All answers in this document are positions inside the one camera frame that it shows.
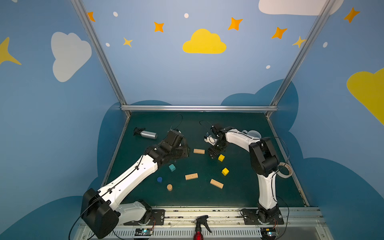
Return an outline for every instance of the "yellow star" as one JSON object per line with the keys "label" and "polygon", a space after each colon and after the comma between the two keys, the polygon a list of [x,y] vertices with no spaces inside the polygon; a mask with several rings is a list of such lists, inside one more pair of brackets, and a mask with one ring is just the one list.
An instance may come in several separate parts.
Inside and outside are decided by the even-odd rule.
{"label": "yellow star", "polygon": [[6,38],[1,44],[0,44],[0,64],[5,61],[10,61],[16,64],[21,65],[19,61],[17,61],[14,57],[12,57],[8,52],[8,45],[9,45],[9,37]]}
{"label": "yellow star", "polygon": [[349,23],[351,23],[352,20],[353,20],[353,18],[354,18],[357,14],[359,14],[359,13],[360,13],[360,12],[355,11],[355,9],[352,8],[352,10],[351,10],[351,11],[349,12],[349,14],[344,18],[344,20],[348,20]]}
{"label": "yellow star", "polygon": [[155,31],[161,31],[163,33],[164,23],[157,23],[157,22],[154,22],[154,23],[155,23]]}
{"label": "yellow star", "polygon": [[299,36],[299,40],[298,40],[296,43],[294,43],[293,45],[298,45],[299,48],[300,48],[301,44],[302,44],[304,41],[305,41],[305,39],[301,40],[301,36]]}
{"label": "yellow star", "polygon": [[241,23],[241,21],[243,21],[243,20],[242,19],[236,20],[236,19],[232,18],[232,23],[229,26],[228,30],[236,29],[238,31],[239,30],[239,24]]}
{"label": "yellow star", "polygon": [[125,40],[125,43],[123,44],[123,45],[129,45],[131,48],[132,48],[132,46],[131,46],[131,42],[132,42],[132,40],[126,40],[125,38],[124,38],[124,40]]}
{"label": "yellow star", "polygon": [[274,35],[272,38],[280,38],[280,39],[281,39],[281,37],[283,36],[283,33],[284,33],[286,30],[287,30],[287,28],[286,28],[286,29],[280,29],[280,28],[277,28],[277,29],[276,29],[276,33],[275,33],[275,35]]}

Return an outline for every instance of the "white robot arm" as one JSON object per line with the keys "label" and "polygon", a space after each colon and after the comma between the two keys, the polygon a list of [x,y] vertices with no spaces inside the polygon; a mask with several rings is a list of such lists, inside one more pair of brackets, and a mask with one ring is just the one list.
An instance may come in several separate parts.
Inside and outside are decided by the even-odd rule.
{"label": "white robot arm", "polygon": [[190,148],[186,138],[178,131],[171,130],[159,144],[150,146],[144,154],[123,174],[100,188],[89,189],[83,195],[81,218],[101,239],[108,235],[117,224],[149,221],[151,207],[144,201],[120,203],[139,183],[170,160],[188,157]]}
{"label": "white robot arm", "polygon": [[211,158],[216,158],[225,151],[228,143],[234,143],[250,153],[251,166],[257,173],[259,182],[258,220],[261,224],[269,224],[281,214],[275,200],[276,171],[279,159],[271,140],[264,140],[240,132],[232,127],[222,128],[219,125],[211,127],[215,137],[207,133],[204,141],[212,145],[208,149]]}

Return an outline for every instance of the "yellow cloud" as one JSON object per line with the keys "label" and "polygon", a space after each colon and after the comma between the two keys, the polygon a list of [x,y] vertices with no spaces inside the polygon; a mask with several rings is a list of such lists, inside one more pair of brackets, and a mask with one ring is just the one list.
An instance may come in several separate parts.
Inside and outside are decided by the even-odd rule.
{"label": "yellow cloud", "polygon": [[347,88],[384,124],[384,68],[376,73],[358,72],[347,81]]}
{"label": "yellow cloud", "polygon": [[192,34],[191,40],[183,45],[186,53],[223,53],[227,46],[221,42],[220,36],[207,29],[199,29]]}

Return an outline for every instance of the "white cloud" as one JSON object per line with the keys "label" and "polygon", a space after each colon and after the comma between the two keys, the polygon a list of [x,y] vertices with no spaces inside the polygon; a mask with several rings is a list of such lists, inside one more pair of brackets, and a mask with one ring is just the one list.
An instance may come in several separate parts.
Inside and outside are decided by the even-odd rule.
{"label": "white cloud", "polygon": [[66,82],[91,57],[91,45],[82,41],[76,34],[56,32],[52,35],[51,48],[56,58],[53,74],[60,82]]}
{"label": "white cloud", "polygon": [[[327,0],[260,0],[259,9],[266,14],[319,15]],[[336,0],[331,14],[344,0]]]}

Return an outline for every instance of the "black cable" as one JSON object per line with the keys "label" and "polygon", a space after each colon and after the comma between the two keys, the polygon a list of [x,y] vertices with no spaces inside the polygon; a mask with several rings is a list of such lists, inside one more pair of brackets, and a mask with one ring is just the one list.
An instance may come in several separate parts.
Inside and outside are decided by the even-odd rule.
{"label": "black cable", "polygon": [[[288,161],[289,161],[290,153],[289,153],[289,150],[288,150],[287,145],[285,144],[285,142],[284,142],[284,140],[283,140],[282,138],[280,138],[280,137],[274,137],[274,138],[278,138],[278,139],[280,139],[281,141],[283,141],[283,143],[284,143],[284,145],[285,145],[285,148],[286,148],[286,151],[287,151],[287,153],[288,153],[287,161],[285,162],[284,165],[282,165],[282,168],[284,168],[285,165],[287,165],[287,163],[288,163]],[[279,166],[277,166],[277,171],[275,172],[275,174],[272,175],[272,179],[273,179],[273,177],[274,177],[279,171],[280,171]],[[273,200],[274,200],[275,202],[277,202],[277,199],[275,198],[275,196],[274,196],[274,194],[273,194],[273,181],[271,181],[271,190],[272,190],[272,198],[273,198]]]}
{"label": "black cable", "polygon": [[80,216],[76,219],[76,221],[73,223],[72,227],[71,227],[71,230],[70,232],[68,233],[68,240],[71,240],[71,232],[73,230],[73,227],[75,226],[75,224],[77,223],[77,221],[81,218],[81,216],[95,203],[97,202],[100,198],[102,198],[104,195],[106,195],[107,193],[111,193],[112,192],[112,189],[114,189],[119,183],[121,183],[124,179],[126,179],[129,175],[131,175],[135,170],[138,170],[139,169],[139,166],[140,166],[140,163],[141,163],[141,160],[143,159],[143,156],[144,156],[144,153],[141,155],[141,158],[140,158],[140,161],[139,161],[139,164],[136,165],[136,167],[133,169],[132,172],[130,172],[127,176],[125,176],[120,182],[116,183],[112,188],[109,188],[102,196],[98,197],[95,199],[95,201],[93,201],[81,214]]}
{"label": "black cable", "polygon": [[[206,121],[206,122],[209,123],[211,126],[213,126],[213,125],[212,125],[209,121],[207,121],[207,120],[200,120],[200,121],[199,121],[199,124],[200,124],[200,125],[202,125],[202,124],[201,124],[202,121]],[[212,130],[209,130],[206,126],[204,126],[204,125],[202,125],[202,126],[205,127],[205,129],[208,131],[207,133],[209,133],[209,131],[212,132]],[[211,138],[210,138],[209,136],[208,136],[208,139],[209,139],[209,142],[210,142],[210,143],[215,144],[215,142],[211,142]]]}
{"label": "black cable", "polygon": [[95,236],[95,234],[93,234],[92,236],[90,236],[87,240],[90,240],[93,236]]}
{"label": "black cable", "polygon": [[288,207],[288,204],[281,197],[279,197],[279,196],[276,196],[276,197],[280,198],[284,202],[284,204],[287,206],[287,208],[288,208],[288,215],[287,215],[287,222],[285,223],[285,229],[284,229],[283,234],[281,234],[279,237],[275,238],[275,240],[281,238],[285,234],[285,231],[287,230],[288,217],[289,217],[289,207]]}
{"label": "black cable", "polygon": [[113,232],[113,234],[114,234],[116,237],[118,237],[119,239],[121,239],[121,240],[125,240],[125,239],[123,239],[123,238],[117,236],[117,234],[115,233],[115,230],[112,230],[112,232]]}
{"label": "black cable", "polygon": [[171,124],[171,126],[170,126],[170,129],[169,130],[172,130],[172,125],[173,125],[173,122],[175,121],[175,118],[178,116],[178,115],[180,115],[181,116],[181,121],[180,121],[180,123],[178,124],[178,126],[177,127],[179,127],[180,126],[180,124],[183,122],[183,115],[181,114],[181,113],[178,113],[178,114],[176,114],[176,116],[173,118],[173,120],[172,120],[172,124]]}

